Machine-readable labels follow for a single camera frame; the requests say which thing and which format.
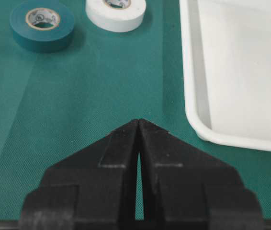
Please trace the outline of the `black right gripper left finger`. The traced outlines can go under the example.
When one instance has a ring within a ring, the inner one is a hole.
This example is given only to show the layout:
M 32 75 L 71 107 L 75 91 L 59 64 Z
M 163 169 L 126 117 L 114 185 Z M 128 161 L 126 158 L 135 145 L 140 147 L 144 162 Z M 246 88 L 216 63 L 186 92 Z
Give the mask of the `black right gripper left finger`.
M 46 169 L 22 230 L 117 230 L 135 216 L 137 119 Z

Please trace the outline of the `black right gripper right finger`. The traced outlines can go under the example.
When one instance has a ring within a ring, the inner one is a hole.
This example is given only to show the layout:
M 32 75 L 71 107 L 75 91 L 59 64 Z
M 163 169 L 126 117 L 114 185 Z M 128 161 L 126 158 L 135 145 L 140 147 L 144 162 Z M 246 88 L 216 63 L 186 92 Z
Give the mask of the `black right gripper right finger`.
M 161 230 L 262 230 L 256 195 L 231 165 L 139 120 L 144 216 Z

